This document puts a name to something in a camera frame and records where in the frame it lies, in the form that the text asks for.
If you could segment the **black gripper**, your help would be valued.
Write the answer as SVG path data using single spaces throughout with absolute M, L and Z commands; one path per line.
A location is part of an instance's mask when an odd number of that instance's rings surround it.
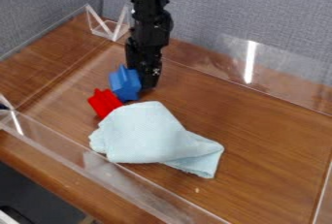
M 139 71 L 142 89 L 151 89 L 162 72 L 161 54 L 170 43 L 174 20 L 166 10 L 156 12 L 151 8 L 134 9 L 133 20 L 125 46 L 127 68 Z

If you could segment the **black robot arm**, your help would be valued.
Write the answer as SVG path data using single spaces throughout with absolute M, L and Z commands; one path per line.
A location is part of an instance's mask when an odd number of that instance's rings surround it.
M 138 71 L 142 89 L 157 86 L 162 72 L 162 49 L 169 45 L 174 28 L 165 10 L 170 0 L 131 0 L 134 26 L 126 40 L 126 62 Z

